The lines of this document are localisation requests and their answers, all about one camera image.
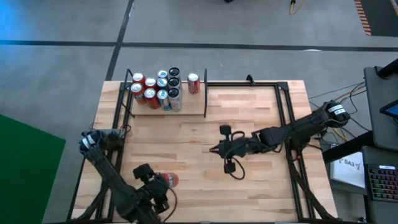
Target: keyboard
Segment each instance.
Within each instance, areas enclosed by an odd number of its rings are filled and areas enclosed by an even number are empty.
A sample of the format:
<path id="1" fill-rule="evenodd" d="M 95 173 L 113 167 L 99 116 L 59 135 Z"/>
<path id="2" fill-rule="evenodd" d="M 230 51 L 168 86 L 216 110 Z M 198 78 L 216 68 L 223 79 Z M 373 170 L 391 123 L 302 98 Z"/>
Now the keyboard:
<path id="1" fill-rule="evenodd" d="M 398 167 L 368 165 L 371 198 L 398 202 Z"/>

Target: gray floor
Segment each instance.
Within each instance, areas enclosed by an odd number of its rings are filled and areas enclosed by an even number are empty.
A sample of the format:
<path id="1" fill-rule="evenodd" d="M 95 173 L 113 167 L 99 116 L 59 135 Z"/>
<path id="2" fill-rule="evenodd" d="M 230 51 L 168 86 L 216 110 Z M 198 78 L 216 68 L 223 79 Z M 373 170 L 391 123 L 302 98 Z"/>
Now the gray floor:
<path id="1" fill-rule="evenodd" d="M 136 0 L 125 42 L 398 47 L 398 39 L 367 36 L 354 2 L 307 0 L 295 16 L 272 0 Z M 128 0 L 0 2 L 0 40 L 115 42 Z M 114 47 L 0 45 L 0 114 L 67 140 L 44 222 L 67 217 L 81 155 L 80 133 L 93 121 Z M 145 49 L 122 47 L 112 80 L 127 68 L 154 74 L 180 67 L 209 70 L 210 80 L 305 80 L 308 96 L 363 80 L 363 68 L 385 65 L 396 52 Z M 317 105 L 346 92 L 311 99 Z M 354 118 L 370 128 L 366 95 L 354 98 Z M 354 108 L 347 101 L 348 111 Z M 354 135 L 364 132 L 353 123 Z M 360 195 L 334 190 L 339 217 L 364 216 Z"/>

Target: green screen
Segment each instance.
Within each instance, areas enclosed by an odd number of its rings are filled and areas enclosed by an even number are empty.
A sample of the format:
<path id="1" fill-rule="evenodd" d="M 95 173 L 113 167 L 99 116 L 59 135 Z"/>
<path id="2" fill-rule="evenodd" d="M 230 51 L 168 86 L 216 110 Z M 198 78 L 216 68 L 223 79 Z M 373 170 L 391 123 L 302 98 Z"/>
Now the green screen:
<path id="1" fill-rule="evenodd" d="M 42 223 L 64 145 L 0 115 L 1 223 Z"/>

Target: red object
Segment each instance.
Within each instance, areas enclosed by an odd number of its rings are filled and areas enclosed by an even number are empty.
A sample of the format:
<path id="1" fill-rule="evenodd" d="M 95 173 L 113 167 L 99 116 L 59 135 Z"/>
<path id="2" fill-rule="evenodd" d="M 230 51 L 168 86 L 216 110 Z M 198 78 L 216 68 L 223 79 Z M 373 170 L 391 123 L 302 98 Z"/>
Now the red object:
<path id="1" fill-rule="evenodd" d="M 133 83 L 140 83 L 145 88 L 145 75 L 142 73 L 135 73 L 132 75 Z"/>
<path id="2" fill-rule="evenodd" d="M 188 75 L 188 89 L 189 93 L 197 94 L 200 91 L 200 79 L 195 73 L 190 73 Z"/>
<path id="3" fill-rule="evenodd" d="M 148 102 L 151 109 L 160 108 L 160 102 L 156 97 L 156 91 L 153 88 L 148 88 L 144 92 L 144 98 Z"/>
<path id="4" fill-rule="evenodd" d="M 159 87 L 156 85 L 156 79 L 155 78 L 147 78 L 145 80 L 145 88 L 153 88 L 156 92 L 159 91 Z"/>
<path id="5" fill-rule="evenodd" d="M 180 180 L 178 175 L 174 173 L 165 173 L 162 175 L 166 179 L 166 182 L 169 184 L 170 188 L 177 186 L 178 181 Z"/>
<path id="6" fill-rule="evenodd" d="M 139 104 L 143 105 L 147 103 L 144 98 L 144 87 L 140 83 L 134 83 L 131 85 L 131 93 Z"/>

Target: wooden tabletop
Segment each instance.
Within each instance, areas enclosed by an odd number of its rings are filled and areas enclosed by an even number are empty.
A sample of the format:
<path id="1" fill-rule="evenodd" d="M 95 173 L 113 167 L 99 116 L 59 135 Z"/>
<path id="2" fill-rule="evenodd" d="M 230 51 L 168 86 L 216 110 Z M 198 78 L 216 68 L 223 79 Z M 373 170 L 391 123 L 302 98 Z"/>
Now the wooden tabletop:
<path id="1" fill-rule="evenodd" d="M 296 119 L 310 114 L 304 82 L 288 83 Z M 104 82 L 94 128 L 112 127 L 119 84 Z M 288 118 L 285 101 L 284 111 Z M 127 134 L 121 168 L 126 182 L 134 187 L 142 185 L 134 179 L 132 170 L 144 163 L 149 163 L 156 172 L 174 172 L 180 178 L 175 188 L 177 210 L 168 222 L 297 221 L 285 150 L 279 154 L 269 152 L 238 158 L 246 170 L 246 178 L 240 181 L 224 174 L 223 160 L 208 152 L 222 139 L 219 133 L 222 124 L 229 124 L 233 131 L 242 130 L 248 135 L 258 129 L 280 126 L 273 88 L 209 87 L 206 118 L 136 116 L 130 118 L 129 124 L 132 130 Z M 308 147 L 303 156 L 312 192 L 329 213 L 337 216 L 322 152 Z M 238 167 L 237 170 L 236 175 L 241 175 Z M 72 218 L 84 212 L 98 193 L 100 184 L 101 177 L 86 162 Z M 304 214 L 307 214 L 303 193 L 300 196 Z M 168 198 L 173 207 L 171 192 Z M 124 220 L 115 212 L 113 221 Z"/>

